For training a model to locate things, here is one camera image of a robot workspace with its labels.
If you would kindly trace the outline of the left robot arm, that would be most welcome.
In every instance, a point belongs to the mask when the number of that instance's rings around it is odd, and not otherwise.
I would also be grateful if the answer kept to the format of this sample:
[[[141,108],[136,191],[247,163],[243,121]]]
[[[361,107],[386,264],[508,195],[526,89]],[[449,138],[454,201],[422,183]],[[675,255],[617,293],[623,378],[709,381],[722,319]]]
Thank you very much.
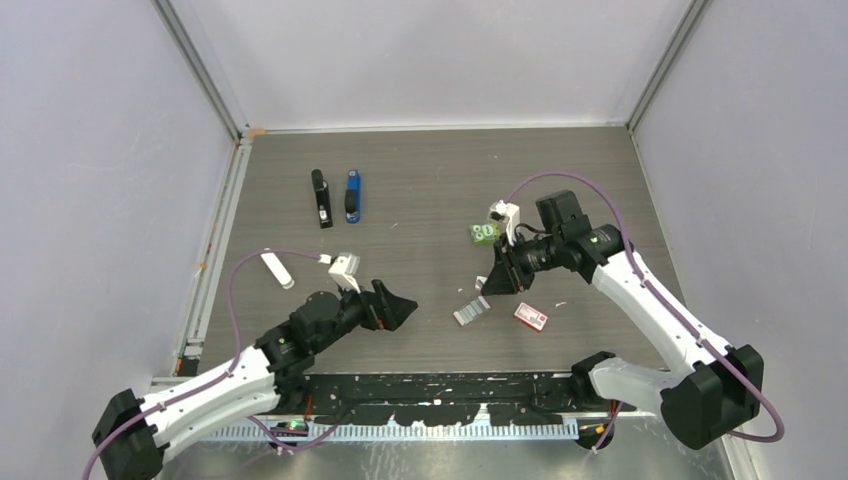
[[[373,288],[319,291],[236,358],[144,397],[126,389],[108,402],[92,434],[95,460],[110,479],[152,479],[203,435],[278,409],[298,412],[316,356],[357,327],[397,330],[418,308],[375,279]]]

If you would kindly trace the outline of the blue stapler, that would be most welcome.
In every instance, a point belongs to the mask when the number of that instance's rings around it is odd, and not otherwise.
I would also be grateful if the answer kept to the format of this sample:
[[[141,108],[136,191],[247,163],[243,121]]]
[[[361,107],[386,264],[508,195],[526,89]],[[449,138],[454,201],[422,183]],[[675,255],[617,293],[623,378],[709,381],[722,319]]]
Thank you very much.
[[[345,220],[355,224],[361,218],[361,175],[357,169],[350,170],[347,176],[344,197]]]

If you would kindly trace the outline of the white stapler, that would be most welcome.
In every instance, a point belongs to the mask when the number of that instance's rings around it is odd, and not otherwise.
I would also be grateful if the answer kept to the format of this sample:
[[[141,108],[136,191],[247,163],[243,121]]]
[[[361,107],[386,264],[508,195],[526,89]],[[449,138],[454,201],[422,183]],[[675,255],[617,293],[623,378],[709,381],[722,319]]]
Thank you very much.
[[[289,290],[294,287],[295,280],[276,253],[272,252],[270,249],[266,249],[260,255],[260,258],[264,265],[268,268],[271,275],[283,289]]]

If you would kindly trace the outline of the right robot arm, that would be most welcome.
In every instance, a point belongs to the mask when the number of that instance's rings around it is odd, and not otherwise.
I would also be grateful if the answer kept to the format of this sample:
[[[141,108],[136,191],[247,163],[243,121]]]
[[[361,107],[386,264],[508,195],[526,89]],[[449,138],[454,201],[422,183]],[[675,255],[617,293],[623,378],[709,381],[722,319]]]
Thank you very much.
[[[520,209],[499,200],[488,217],[500,228],[485,296],[528,290],[538,272],[564,268],[614,302],[665,362],[657,370],[610,352],[571,368],[574,403],[596,410],[607,400],[658,415],[675,438],[700,449],[756,418],[764,360],[750,345],[734,347],[698,321],[651,274],[614,225],[591,225],[576,195],[562,190],[537,200],[543,228],[521,234]]]

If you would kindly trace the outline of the black stapler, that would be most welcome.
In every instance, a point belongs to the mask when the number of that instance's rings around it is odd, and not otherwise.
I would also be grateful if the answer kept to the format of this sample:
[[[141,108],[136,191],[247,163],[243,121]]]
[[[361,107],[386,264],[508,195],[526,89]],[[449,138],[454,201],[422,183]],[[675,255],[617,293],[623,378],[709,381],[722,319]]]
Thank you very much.
[[[311,172],[311,181],[316,200],[316,209],[321,229],[333,226],[329,184],[320,169]]]

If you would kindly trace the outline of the staple tray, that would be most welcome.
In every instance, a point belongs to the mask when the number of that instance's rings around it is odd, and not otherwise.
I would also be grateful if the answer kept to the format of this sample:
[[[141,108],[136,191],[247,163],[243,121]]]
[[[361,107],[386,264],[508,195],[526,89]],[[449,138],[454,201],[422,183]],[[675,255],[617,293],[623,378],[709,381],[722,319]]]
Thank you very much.
[[[491,305],[483,296],[477,296],[462,308],[453,312],[453,318],[460,326],[466,326],[480,318],[491,309]]]

